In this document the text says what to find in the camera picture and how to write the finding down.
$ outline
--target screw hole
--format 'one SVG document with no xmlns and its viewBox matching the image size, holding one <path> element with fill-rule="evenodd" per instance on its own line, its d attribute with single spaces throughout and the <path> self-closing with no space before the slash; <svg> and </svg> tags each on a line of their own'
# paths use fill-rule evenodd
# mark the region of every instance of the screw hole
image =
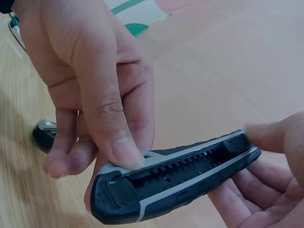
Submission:
<svg viewBox="0 0 304 228">
<path fill-rule="evenodd" d="M 163 180 L 167 183 L 171 183 L 171 179 L 169 177 L 165 177 Z"/>
</svg>

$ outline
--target hand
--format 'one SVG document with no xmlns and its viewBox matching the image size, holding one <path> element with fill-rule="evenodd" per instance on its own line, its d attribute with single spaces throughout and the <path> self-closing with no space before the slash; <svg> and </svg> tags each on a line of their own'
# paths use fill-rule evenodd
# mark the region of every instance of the hand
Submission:
<svg viewBox="0 0 304 228">
<path fill-rule="evenodd" d="M 258 159 L 209 193 L 228 228 L 304 226 L 304 113 L 247 127 L 250 141 L 283 152 L 290 169 Z"/>
<path fill-rule="evenodd" d="M 57 135 L 43 168 L 54 178 L 76 175 L 97 157 L 89 207 L 107 160 L 138 169 L 140 151 L 152 147 L 152 65 L 102 0 L 15 0 L 13 11 L 56 107 Z"/>
</svg>

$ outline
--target wooden floor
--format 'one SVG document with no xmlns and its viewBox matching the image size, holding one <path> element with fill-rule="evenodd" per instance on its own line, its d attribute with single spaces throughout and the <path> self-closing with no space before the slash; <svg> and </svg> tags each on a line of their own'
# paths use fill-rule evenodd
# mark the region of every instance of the wooden floor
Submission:
<svg viewBox="0 0 304 228">
<path fill-rule="evenodd" d="M 154 62 L 155 149 L 206 140 L 245 122 L 304 110 L 304 2 L 205 0 L 138 39 Z M 106 227 L 83 196 L 92 167 L 61 180 L 32 144 L 39 119 L 55 120 L 46 87 L 0 15 L 0 228 Z M 282 155 L 264 153 L 285 165 Z M 207 196 L 133 228 L 224 228 Z"/>
</svg>

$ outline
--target box cutter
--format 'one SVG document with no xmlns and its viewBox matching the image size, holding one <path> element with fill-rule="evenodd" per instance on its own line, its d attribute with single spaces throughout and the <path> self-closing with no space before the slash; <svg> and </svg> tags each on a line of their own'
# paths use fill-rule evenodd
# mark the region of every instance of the box cutter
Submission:
<svg viewBox="0 0 304 228">
<path fill-rule="evenodd" d="M 51 148 L 56 124 L 40 121 L 36 142 Z M 91 192 L 91 212 L 107 225 L 127 224 L 165 215 L 215 189 L 261 154 L 246 133 L 231 134 L 173 149 L 145 151 L 145 167 L 130 171 L 107 163 Z"/>
</svg>

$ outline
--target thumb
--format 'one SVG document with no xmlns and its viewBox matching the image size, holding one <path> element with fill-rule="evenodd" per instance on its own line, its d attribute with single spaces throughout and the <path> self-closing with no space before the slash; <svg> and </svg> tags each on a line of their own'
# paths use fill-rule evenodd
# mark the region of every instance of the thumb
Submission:
<svg viewBox="0 0 304 228">
<path fill-rule="evenodd" d="M 304 113 L 299 112 L 279 122 L 246 126 L 248 139 L 269 152 L 286 155 L 294 176 L 304 187 Z"/>
<path fill-rule="evenodd" d="M 91 45 L 78 51 L 74 58 L 85 122 L 99 151 L 112 163 L 139 169 L 144 165 L 144 157 L 124 115 L 116 72 L 116 47 L 111 42 L 101 47 Z"/>
</svg>

